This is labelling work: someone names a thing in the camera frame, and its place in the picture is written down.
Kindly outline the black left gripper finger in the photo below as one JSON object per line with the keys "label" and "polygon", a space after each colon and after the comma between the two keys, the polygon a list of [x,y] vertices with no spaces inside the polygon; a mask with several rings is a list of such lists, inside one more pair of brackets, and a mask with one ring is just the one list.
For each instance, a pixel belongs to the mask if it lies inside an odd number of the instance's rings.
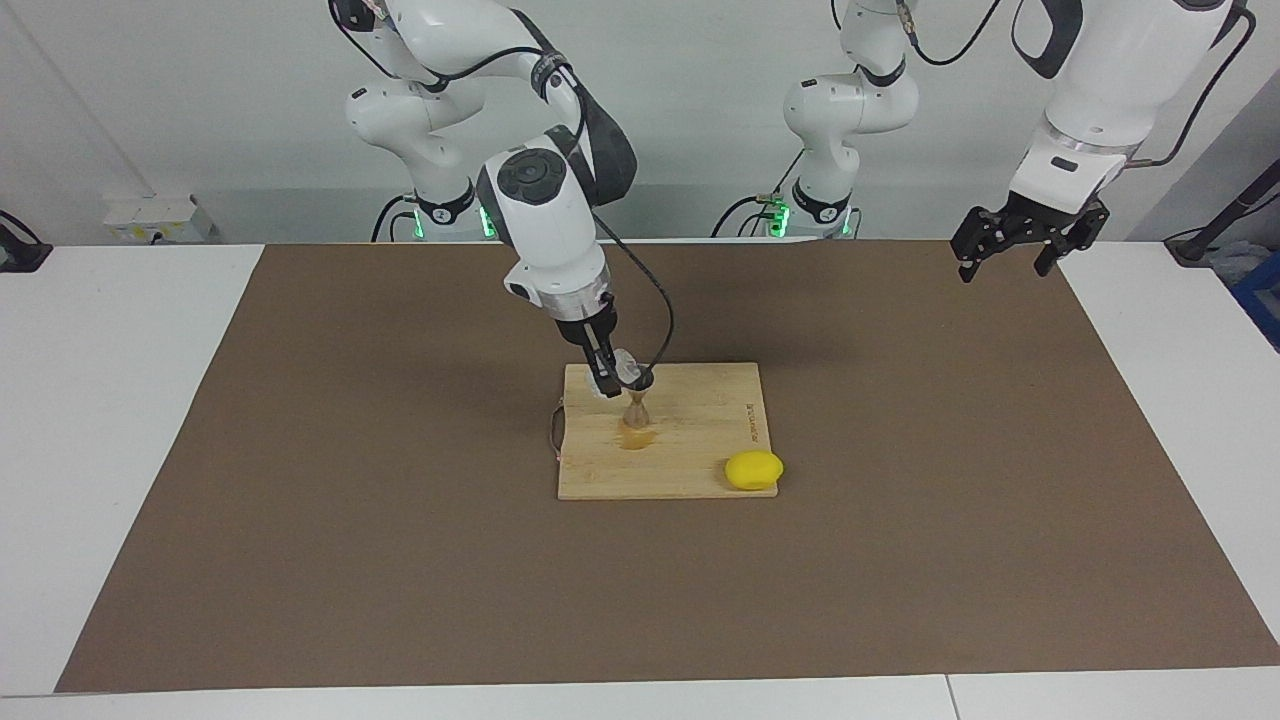
{"label": "black left gripper finger", "polygon": [[1015,246],[1015,238],[1004,232],[1004,215],[984,208],[972,208],[948,245],[957,261],[963,283],[972,283],[986,260]]}
{"label": "black left gripper finger", "polygon": [[1034,261],[1037,275],[1047,277],[1059,260],[1075,251],[1089,249],[1111,213],[1103,202],[1088,202],[1082,214],[1065,231],[1051,228],[1044,246]]}

